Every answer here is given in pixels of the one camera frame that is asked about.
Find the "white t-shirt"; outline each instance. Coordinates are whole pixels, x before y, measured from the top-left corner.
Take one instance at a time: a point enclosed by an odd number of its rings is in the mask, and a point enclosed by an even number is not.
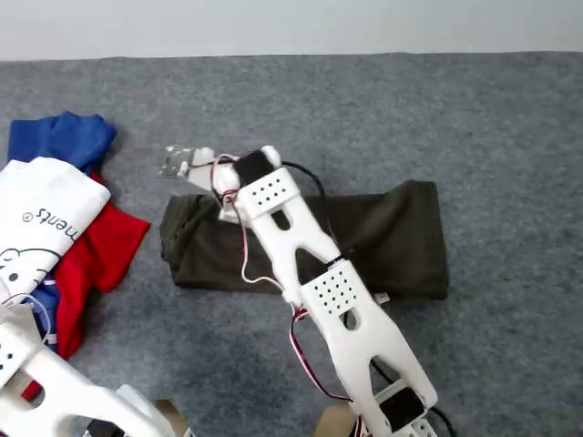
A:
[[[0,280],[10,295],[34,290],[109,197],[64,161],[10,161],[0,172]]]

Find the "gray carpet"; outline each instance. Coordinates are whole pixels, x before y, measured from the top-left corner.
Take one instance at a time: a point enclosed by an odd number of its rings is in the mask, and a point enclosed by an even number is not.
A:
[[[288,344],[287,305],[179,290],[159,256],[169,196],[192,191],[156,178],[166,145],[273,144],[331,193],[436,181],[451,296],[389,311],[440,405],[460,435],[583,435],[582,73],[583,54],[555,53],[0,64],[0,137],[13,118],[102,114],[119,129],[113,197],[153,222],[123,284],[94,296],[71,362],[173,399],[199,437],[313,430],[329,402]],[[300,338],[337,388],[310,322]]]

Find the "red and white wire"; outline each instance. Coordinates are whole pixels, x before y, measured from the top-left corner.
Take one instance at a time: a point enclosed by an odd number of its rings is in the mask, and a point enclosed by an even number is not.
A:
[[[229,158],[232,160],[237,160],[237,157],[235,157],[233,155],[226,154],[226,153],[223,153],[223,154],[220,154],[217,156],[217,158],[212,163],[212,166],[210,167],[210,189],[213,192],[216,190],[215,189],[215,169],[222,158]],[[239,192],[239,190],[237,188],[227,189],[224,192],[220,193],[220,199],[218,199],[218,201],[219,201],[219,203],[221,203],[222,208],[225,208],[225,206],[227,204],[231,205],[231,207],[235,211],[235,214],[237,214],[237,219],[239,221],[240,233],[241,233],[241,238],[242,238],[242,254],[243,254],[243,263],[242,263],[241,268],[240,268],[240,276],[248,284],[256,284],[257,282],[265,280],[265,281],[273,284],[278,289],[280,289],[281,292],[284,292],[283,286],[280,284],[280,282],[278,282],[274,278],[270,278],[268,276],[261,276],[261,277],[255,278],[255,279],[249,279],[247,277],[246,271],[247,271],[247,264],[249,263],[249,242],[247,239],[247,228],[245,227],[245,223],[243,222],[243,220],[240,216],[240,212],[237,209],[237,206],[235,205],[235,201],[237,200],[237,193],[238,192]]]
[[[338,401],[352,402],[352,400],[346,396],[341,396],[338,394],[331,394],[329,391],[327,391],[324,388],[324,386],[320,383],[320,381],[318,380],[318,377],[316,376],[315,372],[313,371],[312,366],[310,365],[310,363],[306,359],[305,355],[303,354],[302,346],[300,346],[298,339],[295,337],[294,327],[295,327],[295,324],[299,320],[302,320],[307,314],[308,314],[308,311],[305,308],[299,308],[299,309],[295,310],[293,313],[293,317],[291,318],[290,331],[289,331],[290,343],[291,343],[291,346],[293,347],[293,350],[295,351],[295,354],[298,356],[298,360],[300,360],[300,364],[302,365],[303,369],[306,371],[306,373],[308,374],[308,376],[312,380],[313,384],[323,394],[325,394],[326,396],[328,396],[330,398],[336,399]]]
[[[215,188],[215,171],[216,171],[217,165],[220,163],[220,160],[223,159],[223,158],[228,158],[228,159],[231,159],[232,161],[236,161],[237,159],[239,159],[239,158],[235,157],[234,155],[230,155],[228,153],[221,153],[220,155],[218,155],[215,158],[215,160],[213,161],[212,165],[210,166],[210,190],[213,193],[216,191],[216,188]],[[224,197],[225,196],[225,193],[227,191],[228,190],[226,190],[223,193],[220,193],[220,196],[221,197]]]
[[[356,419],[356,429],[354,430],[354,437],[361,437],[363,433],[363,416],[358,416]]]
[[[235,205],[235,198],[236,198],[236,195],[230,196],[228,202],[231,204],[233,210],[235,211],[235,214],[237,214],[237,219],[239,220],[239,225],[240,225],[240,234],[241,234],[242,243],[243,243],[243,249],[242,249],[242,251],[243,251],[243,264],[241,265],[241,268],[240,268],[241,278],[245,282],[247,282],[248,284],[256,284],[257,282],[265,280],[265,281],[273,284],[278,289],[280,289],[281,292],[284,292],[283,286],[280,284],[280,282],[278,282],[274,278],[270,278],[269,276],[259,276],[258,278],[255,278],[255,279],[249,279],[247,277],[246,270],[247,270],[247,263],[249,262],[249,242],[247,240],[247,228],[245,227],[245,223],[243,223],[243,220],[241,219],[241,216],[240,216],[240,212],[237,209],[237,206]]]

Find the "blue cloth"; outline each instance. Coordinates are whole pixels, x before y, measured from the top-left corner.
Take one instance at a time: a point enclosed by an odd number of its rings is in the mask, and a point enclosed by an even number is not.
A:
[[[8,160],[30,162],[36,157],[56,158],[88,174],[99,163],[116,133],[116,129],[97,114],[81,117],[64,112],[60,116],[38,120],[14,120],[10,125]],[[61,295],[52,274],[49,273],[31,294],[48,312],[50,333],[57,334],[56,309]],[[34,306],[33,312],[36,326],[44,337],[47,328],[45,313],[38,305]],[[47,346],[57,352],[56,342]]]
[[[51,324],[49,334],[56,335],[56,308],[58,307],[58,302],[60,301],[61,296],[56,287],[53,274],[49,273],[46,275],[43,282],[30,294],[45,306]],[[42,308],[38,308],[38,305],[36,305],[33,300],[27,301],[34,304],[33,315],[35,316],[36,327],[38,328],[41,338],[44,338],[48,329],[48,320],[46,320],[45,312]],[[48,348],[53,352],[57,352],[57,342],[58,337],[56,337],[56,341],[49,341],[47,344]]]
[[[99,163],[116,129],[102,116],[60,116],[38,120],[14,120],[10,125],[8,160],[29,162],[36,157],[66,161],[85,173]]]

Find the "olive green fabric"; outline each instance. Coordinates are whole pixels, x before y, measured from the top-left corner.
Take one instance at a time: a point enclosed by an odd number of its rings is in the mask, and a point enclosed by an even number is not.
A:
[[[322,200],[306,203],[322,228]],[[328,214],[341,250],[371,292],[391,297],[447,296],[447,262],[433,182],[407,181],[384,193],[328,198]],[[219,205],[209,196],[173,197],[160,225],[162,258],[174,282],[185,288],[279,292],[267,282],[250,285],[240,277],[238,225],[218,220]],[[249,231],[249,278],[272,276],[271,263]],[[301,283],[325,267],[306,252],[297,255]]]

